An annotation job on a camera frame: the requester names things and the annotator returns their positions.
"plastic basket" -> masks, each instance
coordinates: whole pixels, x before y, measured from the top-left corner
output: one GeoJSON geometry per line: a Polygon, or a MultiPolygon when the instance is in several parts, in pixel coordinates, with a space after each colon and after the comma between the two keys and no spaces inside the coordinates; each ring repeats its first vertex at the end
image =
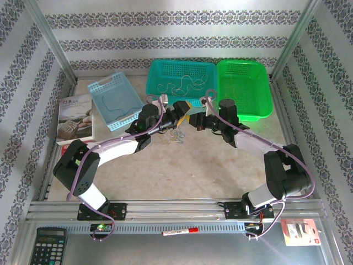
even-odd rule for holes
{"type": "Polygon", "coordinates": [[[89,93],[110,131],[138,118],[143,103],[124,73],[115,73],[88,86],[89,93]]]}
{"type": "Polygon", "coordinates": [[[154,60],[149,70],[147,94],[167,94],[168,103],[187,100],[200,107],[208,89],[217,88],[216,66],[209,62],[154,60]]]}
{"type": "Polygon", "coordinates": [[[257,121],[272,113],[266,68],[259,62],[223,60],[217,64],[217,102],[235,101],[239,119],[257,121]]]}

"black bracket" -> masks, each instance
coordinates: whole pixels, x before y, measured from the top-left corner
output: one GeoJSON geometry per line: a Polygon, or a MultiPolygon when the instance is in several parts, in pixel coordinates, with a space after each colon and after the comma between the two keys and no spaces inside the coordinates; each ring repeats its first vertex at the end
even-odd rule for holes
{"type": "MultiPolygon", "coordinates": [[[[124,221],[126,217],[126,203],[110,203],[106,211],[106,215],[114,218],[116,221],[124,221]]],[[[88,209],[84,204],[80,204],[78,208],[77,220],[79,221],[109,221],[101,215],[98,215],[88,209]]]]}
{"type": "Polygon", "coordinates": [[[270,204],[266,204],[262,210],[256,211],[257,214],[250,214],[248,215],[244,210],[241,202],[224,202],[224,203],[217,203],[218,206],[224,208],[224,215],[226,220],[232,219],[249,219],[255,218],[262,212],[264,214],[264,218],[274,218],[274,211],[270,204]]]}

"calculator display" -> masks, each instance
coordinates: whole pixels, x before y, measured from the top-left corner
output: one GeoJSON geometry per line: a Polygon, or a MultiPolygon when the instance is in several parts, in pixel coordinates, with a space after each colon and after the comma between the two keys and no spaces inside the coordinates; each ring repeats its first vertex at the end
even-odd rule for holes
{"type": "Polygon", "coordinates": [[[53,236],[63,236],[64,232],[63,231],[50,231],[50,230],[39,230],[38,231],[39,235],[53,235],[53,236]]]}

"white tabletop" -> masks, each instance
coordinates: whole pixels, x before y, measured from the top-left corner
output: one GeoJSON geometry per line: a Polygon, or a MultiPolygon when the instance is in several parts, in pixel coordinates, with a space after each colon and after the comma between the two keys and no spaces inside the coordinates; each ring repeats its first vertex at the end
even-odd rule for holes
{"type": "MultiPolygon", "coordinates": [[[[145,102],[147,76],[128,77],[145,102]]],[[[78,81],[76,95],[86,94],[94,81],[78,81]]],[[[96,109],[96,141],[121,134],[110,132],[96,109]]],[[[255,133],[276,143],[284,137],[275,111],[266,119],[244,122],[255,133]]],[[[235,149],[210,130],[196,131],[183,122],[184,143],[169,144],[160,135],[142,151],[109,161],[97,170],[94,184],[110,200],[241,198],[265,183],[264,165],[243,150],[235,149]]],[[[54,177],[48,200],[63,201],[68,190],[54,177]]]]}

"book cover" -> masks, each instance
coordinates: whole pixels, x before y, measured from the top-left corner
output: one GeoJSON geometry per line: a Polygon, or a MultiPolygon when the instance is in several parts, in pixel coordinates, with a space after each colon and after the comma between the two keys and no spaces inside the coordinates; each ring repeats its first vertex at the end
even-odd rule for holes
{"type": "Polygon", "coordinates": [[[76,139],[82,141],[94,139],[90,94],[60,100],[56,142],[59,145],[67,145],[76,139]]]}
{"type": "Polygon", "coordinates": [[[281,219],[286,246],[320,246],[314,219],[281,219]]]}

